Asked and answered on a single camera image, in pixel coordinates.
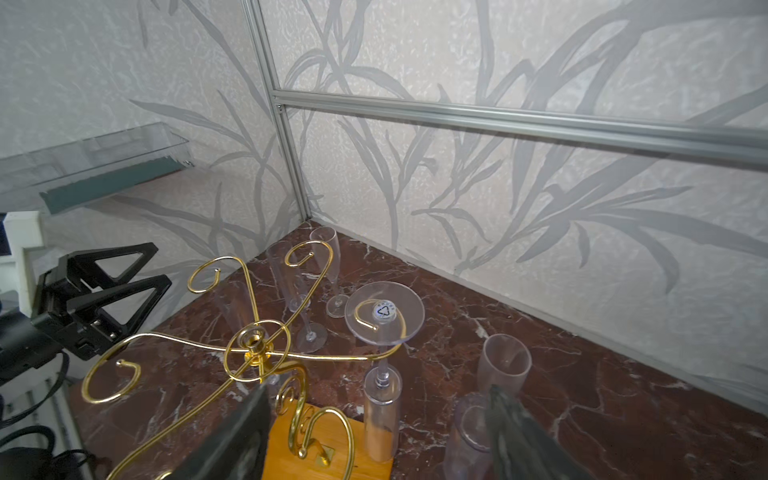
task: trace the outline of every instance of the wallpaper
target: wallpaper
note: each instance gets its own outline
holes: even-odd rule
[[[285,88],[768,125],[764,2],[558,5],[262,2]],[[768,175],[290,115],[315,217],[768,409]]]
[[[144,329],[195,297],[202,262],[253,258],[299,224],[239,0],[0,2],[0,65],[0,157],[155,121],[190,140],[195,168],[44,220],[39,268],[157,244],[141,275],[173,286]]]

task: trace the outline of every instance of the red marble surface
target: red marble surface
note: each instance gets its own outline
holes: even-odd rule
[[[305,223],[286,238],[298,243],[309,237],[311,228]],[[368,282],[391,280],[411,287],[425,304],[422,330],[391,358],[405,383],[392,478],[421,478],[442,460],[453,403],[476,389],[482,342],[493,333],[516,336],[531,350],[534,365],[521,400],[595,478],[758,478],[753,470],[768,446],[764,416],[364,243],[341,235],[340,244],[339,283],[344,293]],[[261,317],[284,318],[287,311],[263,255],[249,263],[249,271]],[[157,331],[226,345],[231,329],[224,314],[241,307],[233,299],[243,281],[242,272],[233,274]],[[331,295],[330,284],[324,282],[310,307],[313,321],[329,330],[328,343],[319,353],[372,353],[371,346],[353,337],[344,319],[325,315],[325,300]],[[139,386],[128,396],[89,405],[76,385],[71,408],[86,448],[102,458],[99,471],[116,465],[216,389],[226,379],[221,356],[142,339],[121,355],[143,368]],[[95,376],[92,395],[106,396],[127,382],[129,373],[111,365]],[[312,403],[338,406],[362,420],[361,381],[367,362],[311,362],[308,367]],[[231,388],[139,457],[124,478],[155,478],[173,468],[237,407],[247,388]]]

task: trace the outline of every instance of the gold metal rack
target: gold metal rack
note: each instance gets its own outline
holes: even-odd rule
[[[212,350],[214,352],[224,352],[223,365],[224,365],[224,370],[227,376],[229,377],[224,383],[221,384],[221,386],[218,389],[212,392],[205,400],[203,400],[197,406],[192,408],[189,412],[185,413],[176,422],[173,422],[168,427],[163,429],[161,432],[153,436],[151,439],[147,440],[143,445],[140,445],[133,452],[129,453],[128,456],[126,456],[112,470],[112,472],[110,472],[109,476],[107,477],[107,480],[113,480],[114,478],[117,478],[139,455],[146,452],[149,448],[151,448],[153,445],[158,443],[163,437],[170,434],[179,426],[183,425],[187,420],[194,417],[200,410],[204,409],[212,401],[214,401],[218,396],[220,396],[222,393],[227,391],[227,389],[229,389],[230,386],[232,386],[233,382],[236,382],[236,381],[245,382],[245,383],[263,382],[267,377],[271,375],[279,375],[281,373],[287,373],[287,372],[291,372],[291,376],[282,384],[282,386],[280,387],[280,390],[277,393],[276,409],[279,414],[282,414],[287,410],[287,405],[286,405],[287,402],[296,401],[296,410],[293,413],[293,417],[290,423],[290,430],[288,433],[288,449],[293,455],[296,455],[299,458],[304,459],[307,457],[307,451],[312,447],[316,447],[318,449],[318,456],[320,458],[320,461],[326,466],[330,465],[330,462],[332,461],[331,458],[329,457],[329,455],[327,455],[327,452],[324,449],[323,445],[317,439],[312,437],[312,430],[317,422],[317,419],[320,418],[322,415],[332,414],[337,416],[339,420],[341,420],[341,422],[344,424],[344,429],[346,431],[347,462],[346,462],[346,469],[345,469],[343,478],[344,480],[349,480],[349,477],[352,474],[354,459],[355,459],[355,439],[353,436],[353,431],[349,423],[349,420],[346,418],[344,413],[341,410],[337,409],[336,407],[330,407],[330,406],[323,407],[321,409],[317,409],[317,411],[314,412],[314,407],[308,406],[306,404],[306,398],[309,391],[309,379],[308,379],[306,367],[301,362],[299,362],[299,360],[320,361],[320,362],[376,361],[376,360],[384,359],[388,356],[391,356],[395,351],[397,351],[400,345],[396,345],[391,349],[385,351],[384,353],[377,353],[377,354],[366,355],[366,356],[307,355],[302,353],[293,353],[290,351],[291,335],[290,335],[289,327],[291,323],[295,320],[295,318],[301,313],[301,311],[306,308],[307,304],[310,302],[310,298],[315,293],[315,290],[317,290],[317,287],[319,286],[320,281],[327,274],[328,269],[331,266],[331,262],[333,261],[333,249],[328,243],[323,242],[321,240],[307,240],[294,246],[288,253],[286,253],[285,260],[284,260],[286,265],[291,266],[292,268],[298,268],[302,266],[304,263],[306,263],[309,259],[311,259],[314,256],[314,253],[312,251],[308,252],[308,254],[305,255],[304,258],[302,258],[296,263],[291,263],[290,257],[299,249],[312,244],[322,245],[323,247],[328,249],[328,260],[326,261],[326,265],[323,268],[323,271],[320,273],[319,277],[317,278],[317,280],[315,280],[315,283],[312,285],[312,288],[310,288],[310,291],[307,293],[306,298],[301,303],[301,305],[296,310],[296,312],[294,312],[293,315],[288,319],[287,322],[284,323],[274,319],[260,319],[259,310],[256,305],[256,297],[253,293],[253,286],[251,285],[250,275],[248,275],[248,269],[245,262],[243,262],[240,258],[237,258],[237,257],[229,257],[229,256],[218,257],[218,258],[209,260],[203,265],[201,265],[200,267],[198,267],[197,270],[195,270],[194,273],[192,273],[189,280],[187,281],[187,288],[192,293],[206,293],[212,290],[216,285],[218,285],[220,280],[220,271],[221,271],[218,268],[215,269],[214,281],[208,287],[202,290],[196,290],[192,287],[192,282],[194,281],[194,278],[201,271],[203,271],[208,266],[220,260],[236,260],[243,267],[243,272],[245,272],[245,281],[248,287],[248,294],[250,295],[251,309],[253,311],[253,322],[249,323],[248,325],[244,326],[242,329],[238,330],[232,336],[232,338],[230,339],[226,347],[194,342],[189,339],[182,339],[177,336],[166,335],[164,333],[154,333],[154,332],[137,333],[115,344],[98,360],[98,362],[93,366],[93,368],[91,368],[91,370],[88,372],[88,374],[85,376],[85,379],[83,380],[83,384],[81,388],[81,394],[83,396],[83,399],[89,403],[113,402],[114,400],[119,399],[123,395],[128,394],[138,384],[139,379],[141,377],[141,366],[138,365],[137,363],[128,362],[127,360],[123,360],[123,359],[119,359],[117,362],[115,362],[115,365],[118,367],[133,369],[134,370],[133,376],[125,387],[120,389],[118,392],[108,397],[105,397],[103,399],[95,399],[88,393],[91,380],[93,379],[93,375],[95,374],[96,370],[98,370],[106,362],[112,359],[112,357],[114,357],[125,346],[131,344],[133,341],[138,340],[140,338],[144,338],[144,337],[157,337],[157,338],[171,340],[173,342],[183,343],[184,345],[195,346],[197,348],[206,349],[206,350]],[[266,328],[264,327],[267,324],[277,325],[279,328],[275,333],[272,333],[270,335],[266,331]],[[275,350],[274,348],[275,340],[280,335],[280,333],[284,333],[286,337],[286,346],[283,351]],[[234,371],[229,367],[229,358],[232,354],[243,355],[243,363],[239,367],[237,367]],[[248,370],[249,367],[258,368],[259,374],[253,377],[242,377],[242,375],[246,372],[246,370]],[[295,387],[296,384],[298,384],[298,396],[296,396],[297,394],[296,387]],[[158,479],[165,478],[170,473],[171,472],[163,472],[157,478]]]

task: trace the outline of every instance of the metal frame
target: metal frame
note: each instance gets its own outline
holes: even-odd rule
[[[335,114],[408,121],[438,127],[459,127],[490,134],[569,141],[675,155],[675,160],[723,167],[768,171],[768,132],[740,127],[707,127],[661,121],[635,121],[589,115],[479,107],[475,105],[404,101],[397,98],[352,97],[280,89],[259,0],[243,0],[270,103],[278,119],[280,143],[301,202],[311,217],[301,169],[290,133],[286,106]]]

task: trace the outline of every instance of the orange wooden board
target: orange wooden board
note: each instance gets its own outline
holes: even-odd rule
[[[317,449],[312,447],[306,459],[302,460],[288,449],[288,428],[295,409],[292,402],[288,411],[277,417],[272,430],[270,441],[267,444],[266,462],[264,465],[264,480],[338,480],[344,475],[346,467],[347,447],[346,432],[339,418],[326,414],[320,417],[315,424],[312,437],[317,439],[324,447],[334,450],[331,465],[323,467],[317,458]],[[374,462],[366,453],[363,444],[364,427],[362,422],[349,419],[352,424],[352,432],[355,435],[355,466],[352,470],[353,480],[387,480],[392,473],[392,459],[387,462]]]

